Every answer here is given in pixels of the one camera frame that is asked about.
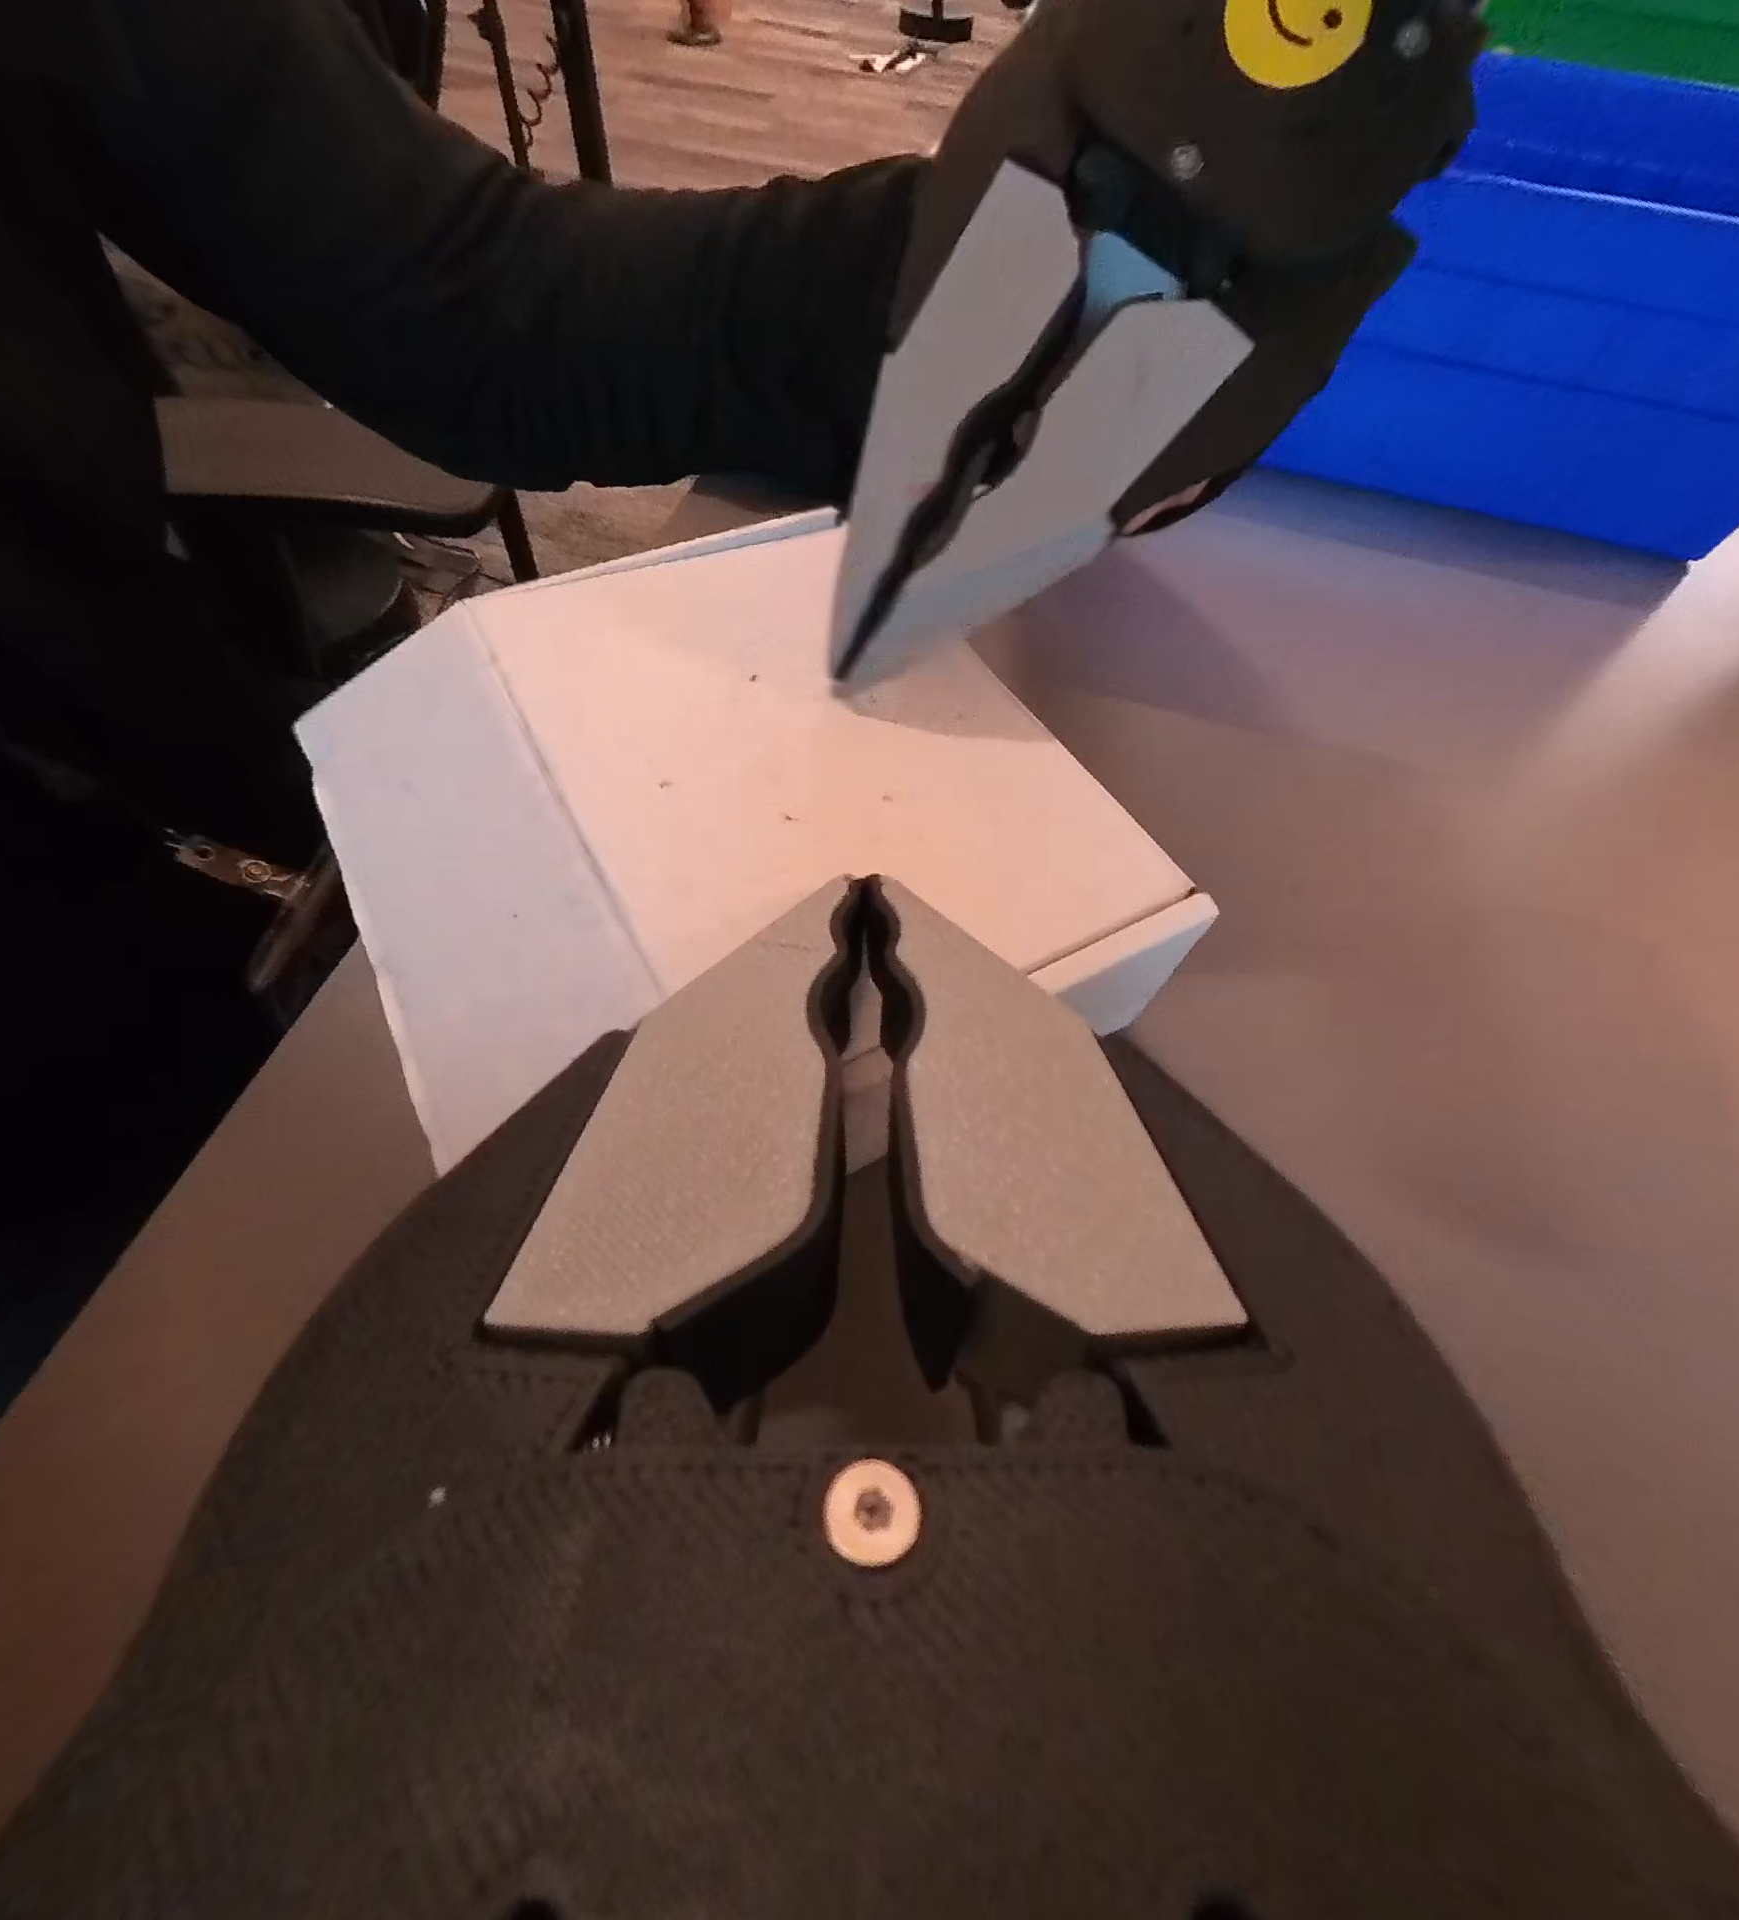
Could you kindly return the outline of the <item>green plastic bin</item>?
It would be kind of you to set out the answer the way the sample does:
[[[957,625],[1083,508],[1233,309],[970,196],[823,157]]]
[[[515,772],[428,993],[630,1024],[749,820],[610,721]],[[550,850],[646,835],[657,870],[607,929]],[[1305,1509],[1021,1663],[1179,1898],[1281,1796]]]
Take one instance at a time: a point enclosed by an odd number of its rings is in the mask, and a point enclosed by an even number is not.
[[[1481,124],[1588,121],[1641,107],[1641,82],[1739,93],[1739,2],[1489,2],[1494,60],[1478,70]]]

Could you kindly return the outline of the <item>blue plastic bin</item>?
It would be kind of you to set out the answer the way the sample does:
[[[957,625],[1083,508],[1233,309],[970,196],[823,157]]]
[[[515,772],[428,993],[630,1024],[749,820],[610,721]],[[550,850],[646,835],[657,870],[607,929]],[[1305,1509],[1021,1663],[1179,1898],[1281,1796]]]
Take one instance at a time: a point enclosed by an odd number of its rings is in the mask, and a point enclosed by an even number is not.
[[[1739,528],[1739,90],[1516,54],[1271,470],[1675,562]]]

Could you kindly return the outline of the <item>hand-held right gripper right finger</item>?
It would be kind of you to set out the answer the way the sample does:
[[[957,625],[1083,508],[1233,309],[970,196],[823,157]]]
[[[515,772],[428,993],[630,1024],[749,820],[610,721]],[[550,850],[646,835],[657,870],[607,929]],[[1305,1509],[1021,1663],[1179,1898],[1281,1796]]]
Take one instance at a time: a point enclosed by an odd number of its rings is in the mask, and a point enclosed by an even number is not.
[[[893,878],[865,882],[901,1319],[940,1389],[1043,1389],[1247,1337],[1093,1028]]]

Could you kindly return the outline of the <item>black tripod stand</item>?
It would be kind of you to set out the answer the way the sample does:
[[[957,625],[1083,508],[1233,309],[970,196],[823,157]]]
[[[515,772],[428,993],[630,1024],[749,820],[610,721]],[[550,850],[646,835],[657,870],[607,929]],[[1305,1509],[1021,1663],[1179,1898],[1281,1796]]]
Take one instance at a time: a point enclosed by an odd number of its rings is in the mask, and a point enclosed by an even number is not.
[[[428,2],[427,99],[516,166],[610,181],[587,6]]]

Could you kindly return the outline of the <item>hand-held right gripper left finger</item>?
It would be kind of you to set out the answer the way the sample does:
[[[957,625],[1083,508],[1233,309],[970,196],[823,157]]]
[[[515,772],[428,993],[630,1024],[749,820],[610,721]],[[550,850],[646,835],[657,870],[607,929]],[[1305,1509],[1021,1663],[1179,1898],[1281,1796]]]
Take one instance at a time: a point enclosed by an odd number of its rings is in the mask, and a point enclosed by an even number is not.
[[[629,1036],[483,1313],[501,1342],[685,1372],[718,1412],[825,1330],[865,884],[833,878]]]

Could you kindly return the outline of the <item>white mailer box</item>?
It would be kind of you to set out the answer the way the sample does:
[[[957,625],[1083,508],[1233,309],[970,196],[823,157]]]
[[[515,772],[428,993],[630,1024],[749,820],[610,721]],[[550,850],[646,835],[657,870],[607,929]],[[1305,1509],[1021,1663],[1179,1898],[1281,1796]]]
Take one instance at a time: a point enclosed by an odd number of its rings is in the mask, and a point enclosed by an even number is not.
[[[1214,900],[966,642],[836,695],[821,514],[455,605],[298,721],[431,1162],[840,875],[1138,1021]]]

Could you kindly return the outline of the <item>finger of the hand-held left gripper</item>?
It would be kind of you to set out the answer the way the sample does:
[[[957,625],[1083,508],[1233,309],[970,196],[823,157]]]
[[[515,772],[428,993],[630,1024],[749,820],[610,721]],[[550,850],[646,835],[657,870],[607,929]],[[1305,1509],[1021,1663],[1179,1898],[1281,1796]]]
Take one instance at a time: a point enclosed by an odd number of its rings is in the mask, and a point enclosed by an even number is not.
[[[836,575],[830,672],[865,686],[944,617],[922,612],[944,559],[1073,320],[1080,248],[1064,191],[1000,164],[900,342],[884,356]]]
[[[1239,369],[1249,337],[1210,300],[1130,300],[1043,402],[1017,466],[914,564],[870,625],[870,681],[1021,607],[1106,552],[1122,497]]]

